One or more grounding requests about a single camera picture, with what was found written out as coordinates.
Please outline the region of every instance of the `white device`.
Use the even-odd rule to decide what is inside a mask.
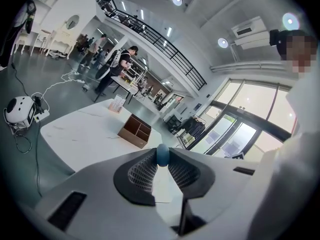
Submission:
[[[5,110],[5,119],[9,124],[14,124],[19,129],[29,128],[35,112],[36,105],[32,98],[19,96],[9,102]]]

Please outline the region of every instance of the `ceiling light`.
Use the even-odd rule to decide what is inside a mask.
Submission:
[[[167,37],[169,37],[169,36],[170,36],[171,30],[172,30],[172,28],[171,28],[171,27],[169,27],[169,29],[168,29],[168,33],[166,33],[166,36],[167,36]]]
[[[218,39],[218,45],[222,48],[227,48],[228,47],[228,41],[224,38],[219,38]]]
[[[123,9],[126,11],[126,7],[125,7],[125,3],[122,1],[122,6],[123,6]]]
[[[292,13],[286,13],[282,17],[282,23],[287,30],[298,30],[300,27],[299,21]]]
[[[99,28],[97,28],[97,30],[98,30],[101,34],[103,34],[103,32],[102,32]]]
[[[182,0],[172,0],[172,2],[173,2],[176,6],[182,5]]]

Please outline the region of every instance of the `balcony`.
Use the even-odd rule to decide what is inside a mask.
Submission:
[[[159,32],[145,24],[143,21],[121,10],[118,10],[114,0],[96,1],[107,17],[135,31],[141,37],[157,47],[160,52],[162,52],[181,70],[181,72],[188,78],[188,80],[196,87],[198,91],[207,84],[200,73],[190,63],[190,61]]]

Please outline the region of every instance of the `blue knob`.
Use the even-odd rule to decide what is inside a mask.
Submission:
[[[156,163],[161,167],[166,167],[170,161],[169,148],[165,144],[160,144],[156,148]]]

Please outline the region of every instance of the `glass door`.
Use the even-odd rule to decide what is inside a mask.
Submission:
[[[214,127],[209,131],[208,134],[202,140],[197,143],[190,151],[205,154],[209,151],[215,143],[219,142],[224,136],[228,136],[229,132],[234,132],[238,127],[237,119],[231,114],[223,114],[223,116],[214,122]]]
[[[255,135],[257,129],[238,119],[237,128],[230,134],[220,139],[206,154],[214,157],[232,157],[240,153]]]

